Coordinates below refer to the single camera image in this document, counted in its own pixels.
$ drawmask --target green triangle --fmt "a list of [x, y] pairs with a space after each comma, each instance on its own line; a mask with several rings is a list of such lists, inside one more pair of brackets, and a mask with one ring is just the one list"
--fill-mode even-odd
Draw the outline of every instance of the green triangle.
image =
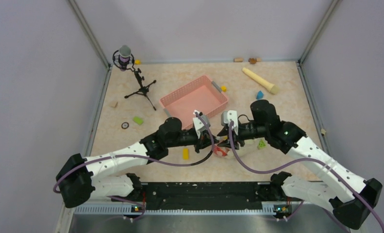
[[267, 145], [266, 145], [266, 143], [264, 142], [264, 140], [263, 140], [263, 139], [260, 139], [259, 144], [257, 145], [257, 148], [260, 150], [260, 149], [265, 148], [266, 146], [267, 146]]

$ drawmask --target plastic basket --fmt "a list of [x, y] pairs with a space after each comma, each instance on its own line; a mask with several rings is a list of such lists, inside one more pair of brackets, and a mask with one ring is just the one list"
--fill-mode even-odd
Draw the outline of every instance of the plastic basket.
[[193, 126], [193, 111], [214, 117], [226, 108], [229, 98], [207, 75], [203, 75], [160, 99], [168, 117], [179, 118], [182, 129]]

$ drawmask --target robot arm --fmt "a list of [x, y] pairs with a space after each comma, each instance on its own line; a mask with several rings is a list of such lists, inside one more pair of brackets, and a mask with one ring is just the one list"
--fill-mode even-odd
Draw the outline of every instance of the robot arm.
[[[382, 184], [375, 178], [365, 180], [340, 165], [335, 159], [322, 151], [297, 125], [280, 121], [275, 107], [267, 100], [258, 100], [250, 106], [253, 120], [241, 124], [237, 122], [239, 134], [232, 131], [234, 145], [244, 146], [244, 140], [264, 137], [274, 148], [289, 155], [293, 159], [316, 159], [342, 177], [372, 207], [375, 207], [382, 189]], [[220, 135], [226, 135], [229, 124], [226, 124]], [[220, 145], [228, 146], [229, 139]], [[334, 216], [344, 225], [359, 229], [369, 215], [369, 210], [357, 199], [347, 187], [336, 178], [326, 166], [315, 162], [302, 162], [316, 174], [323, 183], [305, 181], [287, 172], [280, 172], [271, 177], [272, 183], [280, 186], [288, 197], [299, 198], [332, 211]]]
[[[200, 115], [200, 118], [210, 125], [205, 115]], [[170, 117], [156, 132], [126, 148], [94, 157], [82, 158], [80, 154], [71, 156], [56, 176], [59, 181], [66, 173], [81, 166], [59, 183], [65, 206], [72, 208], [89, 198], [106, 196], [136, 198], [142, 188], [137, 176], [109, 176], [132, 166], [152, 162], [145, 158], [160, 160], [168, 155], [168, 148], [171, 147], [194, 145], [199, 153], [200, 149], [210, 146], [212, 142], [198, 117], [194, 118], [194, 124], [197, 126], [183, 131], [181, 121]]]

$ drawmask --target microphone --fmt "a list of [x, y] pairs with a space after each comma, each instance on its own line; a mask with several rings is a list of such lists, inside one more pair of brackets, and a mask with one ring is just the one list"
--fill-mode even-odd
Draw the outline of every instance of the microphone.
[[[128, 65], [131, 63], [131, 58], [132, 58], [132, 67], [128, 68]], [[113, 54], [113, 63], [120, 68], [121, 71], [125, 70], [134, 70], [134, 57], [132, 55], [132, 51], [129, 48], [129, 46], [124, 45], [120, 47], [119, 50], [117, 50]]]

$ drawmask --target brown object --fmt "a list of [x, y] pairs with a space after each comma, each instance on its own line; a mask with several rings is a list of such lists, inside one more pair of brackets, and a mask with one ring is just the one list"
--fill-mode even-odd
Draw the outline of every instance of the brown object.
[[110, 102], [110, 103], [109, 103], [109, 107], [111, 107], [111, 108], [116, 108], [116, 107], [117, 107], [117, 101], [114, 100], [114, 101]]
[[256, 58], [249, 58], [249, 63], [250, 63], [250, 64], [253, 65], [253, 64], [256, 64], [256, 62], [257, 62], [257, 61], [256, 61]]
[[243, 62], [243, 58], [242, 57], [236, 57], [235, 59], [233, 59], [234, 62]]

